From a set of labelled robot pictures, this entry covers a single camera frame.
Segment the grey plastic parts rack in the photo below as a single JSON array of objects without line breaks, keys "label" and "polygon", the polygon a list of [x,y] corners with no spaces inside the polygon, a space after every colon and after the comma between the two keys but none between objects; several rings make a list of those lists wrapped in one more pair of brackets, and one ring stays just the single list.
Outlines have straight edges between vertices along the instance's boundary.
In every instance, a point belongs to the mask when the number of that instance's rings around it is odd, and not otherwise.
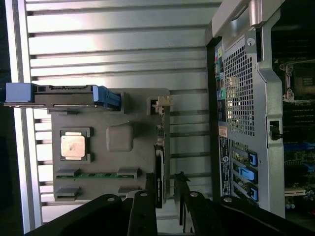
[{"label": "grey plastic parts rack", "polygon": [[[103,194],[126,195],[145,187],[146,174],[155,173],[156,126],[150,102],[170,95],[165,88],[110,89],[121,96],[121,109],[102,107],[48,108],[52,119],[52,162],[56,201],[90,201]],[[80,132],[85,156],[80,161],[61,156],[61,136]],[[136,179],[57,179],[78,173],[119,173]]]}]

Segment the white expansion slot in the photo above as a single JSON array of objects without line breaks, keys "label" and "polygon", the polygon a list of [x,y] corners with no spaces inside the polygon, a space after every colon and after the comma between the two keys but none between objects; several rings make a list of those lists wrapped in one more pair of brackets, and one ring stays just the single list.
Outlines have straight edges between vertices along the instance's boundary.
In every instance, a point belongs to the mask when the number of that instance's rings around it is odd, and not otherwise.
[{"label": "white expansion slot", "polygon": [[305,196],[305,195],[306,195],[306,189],[303,187],[291,187],[291,188],[285,188],[284,190],[285,197]]}]

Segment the metal CPU socket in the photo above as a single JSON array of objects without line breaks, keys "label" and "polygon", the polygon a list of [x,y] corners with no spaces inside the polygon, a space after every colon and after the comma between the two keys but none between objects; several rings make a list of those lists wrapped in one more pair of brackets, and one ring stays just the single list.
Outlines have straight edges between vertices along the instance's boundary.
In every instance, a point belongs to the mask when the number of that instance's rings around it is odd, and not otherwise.
[{"label": "metal CPU socket", "polygon": [[288,61],[279,69],[284,72],[283,102],[315,103],[315,59]]}]

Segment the hard disk with blue caddy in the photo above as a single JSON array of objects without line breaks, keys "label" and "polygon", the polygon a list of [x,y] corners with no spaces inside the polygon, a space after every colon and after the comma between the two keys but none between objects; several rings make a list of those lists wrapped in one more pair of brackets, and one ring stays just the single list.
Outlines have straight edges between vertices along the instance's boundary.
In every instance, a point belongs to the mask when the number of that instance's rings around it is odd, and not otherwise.
[{"label": "hard disk with blue caddy", "polygon": [[121,104],[121,96],[104,86],[52,86],[32,83],[7,83],[5,87],[4,105],[8,107],[102,107],[120,110]]}]

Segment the green motherboard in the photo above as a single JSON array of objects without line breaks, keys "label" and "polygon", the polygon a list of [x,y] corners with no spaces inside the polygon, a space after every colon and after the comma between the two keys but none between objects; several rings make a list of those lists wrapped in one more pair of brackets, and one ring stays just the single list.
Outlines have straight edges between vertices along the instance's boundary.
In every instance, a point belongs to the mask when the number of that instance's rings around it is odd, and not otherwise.
[{"label": "green motherboard", "polygon": [[[273,70],[282,81],[284,94],[284,72],[279,66],[288,61],[308,60],[314,58],[276,59]],[[283,145],[315,144],[315,103],[291,104],[283,102]],[[315,178],[307,178],[303,173],[306,166],[315,166],[315,149],[302,151],[284,150],[285,188],[303,187],[305,196],[285,197],[286,211],[307,213],[315,216]]]}]

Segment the green RAM stick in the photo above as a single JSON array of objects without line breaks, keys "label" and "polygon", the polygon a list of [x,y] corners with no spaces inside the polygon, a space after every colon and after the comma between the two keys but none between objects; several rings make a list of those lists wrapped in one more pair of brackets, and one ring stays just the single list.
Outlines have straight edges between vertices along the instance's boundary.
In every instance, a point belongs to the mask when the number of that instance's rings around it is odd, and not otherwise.
[{"label": "green RAM stick", "polygon": [[135,175],[121,175],[119,173],[78,173],[73,175],[56,176],[57,179],[136,179]]}]

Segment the silver CPU chip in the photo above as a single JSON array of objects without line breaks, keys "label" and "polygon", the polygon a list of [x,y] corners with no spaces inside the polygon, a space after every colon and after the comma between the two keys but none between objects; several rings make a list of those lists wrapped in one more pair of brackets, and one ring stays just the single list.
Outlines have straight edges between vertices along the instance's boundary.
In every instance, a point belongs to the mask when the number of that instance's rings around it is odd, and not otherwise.
[{"label": "silver CPU chip", "polygon": [[85,146],[85,137],[80,132],[65,132],[61,136],[61,156],[65,160],[82,160],[85,156]]}]

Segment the open dark PC case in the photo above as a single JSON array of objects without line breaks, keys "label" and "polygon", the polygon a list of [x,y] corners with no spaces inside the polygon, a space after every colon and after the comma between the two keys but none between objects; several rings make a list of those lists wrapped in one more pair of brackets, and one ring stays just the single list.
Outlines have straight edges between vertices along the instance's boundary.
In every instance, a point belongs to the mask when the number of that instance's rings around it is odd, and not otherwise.
[{"label": "open dark PC case", "polygon": [[284,217],[283,87],[273,62],[315,58],[315,0],[222,0],[205,46],[213,199],[241,198]]}]

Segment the blue card retention clip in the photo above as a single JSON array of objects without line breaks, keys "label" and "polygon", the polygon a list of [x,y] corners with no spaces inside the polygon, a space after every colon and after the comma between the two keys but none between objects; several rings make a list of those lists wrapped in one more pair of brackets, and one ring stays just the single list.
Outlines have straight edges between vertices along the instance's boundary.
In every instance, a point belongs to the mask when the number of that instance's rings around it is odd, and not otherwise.
[{"label": "blue card retention clip", "polygon": [[257,167],[258,166],[258,155],[255,152],[248,152],[248,159],[251,166]]},{"label": "blue card retention clip", "polygon": [[258,202],[258,195],[258,189],[256,187],[249,188],[249,196],[253,201]]},{"label": "blue card retention clip", "polygon": [[243,177],[247,180],[250,180],[250,181],[255,180],[255,173],[252,170],[247,169],[246,167],[239,167],[238,174],[240,177]]}]

